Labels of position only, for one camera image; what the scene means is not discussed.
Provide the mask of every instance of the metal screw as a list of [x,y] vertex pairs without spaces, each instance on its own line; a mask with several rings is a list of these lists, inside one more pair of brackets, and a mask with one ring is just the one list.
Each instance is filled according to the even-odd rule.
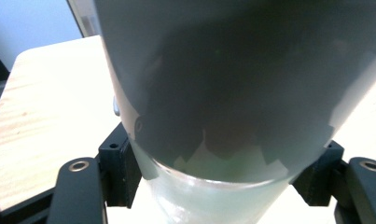
[[70,166],[69,166],[69,171],[71,172],[79,172],[79,171],[82,171],[86,168],[89,167],[89,162],[88,161],[76,161],[74,163],[72,163]]
[[359,163],[363,168],[366,168],[370,171],[376,172],[376,162],[374,161],[361,161]]

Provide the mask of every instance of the white wall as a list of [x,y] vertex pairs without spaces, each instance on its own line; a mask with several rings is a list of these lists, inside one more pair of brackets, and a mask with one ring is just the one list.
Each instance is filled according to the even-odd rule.
[[66,0],[0,0],[0,59],[9,71],[27,49],[78,38]]

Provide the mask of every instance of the cylindrical container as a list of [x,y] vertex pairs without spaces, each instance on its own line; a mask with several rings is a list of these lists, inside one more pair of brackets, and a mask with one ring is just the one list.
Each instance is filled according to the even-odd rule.
[[122,123],[169,222],[256,222],[376,80],[376,1],[96,7]]

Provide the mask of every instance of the light wood surface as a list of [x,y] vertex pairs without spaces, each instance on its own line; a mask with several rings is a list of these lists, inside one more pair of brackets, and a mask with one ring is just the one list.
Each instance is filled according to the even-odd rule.
[[[99,36],[22,53],[0,100],[1,209],[52,188],[64,163],[94,157],[119,123],[112,98]],[[376,160],[376,84],[335,140],[347,161]],[[157,223],[152,206],[141,184],[132,210],[109,209],[110,223]],[[310,208],[289,188],[260,223],[334,223],[332,206]]]

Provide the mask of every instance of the wooden table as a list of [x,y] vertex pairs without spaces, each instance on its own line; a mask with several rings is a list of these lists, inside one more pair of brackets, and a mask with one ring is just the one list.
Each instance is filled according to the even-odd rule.
[[[96,155],[119,123],[112,98],[99,36],[30,49],[17,58],[0,100],[2,210],[54,187],[64,163]],[[346,160],[376,160],[376,84],[335,139],[346,148]],[[109,209],[109,220],[156,223],[151,206],[141,184],[132,210]],[[332,213],[333,207],[307,207],[290,188],[260,223],[333,223]]]

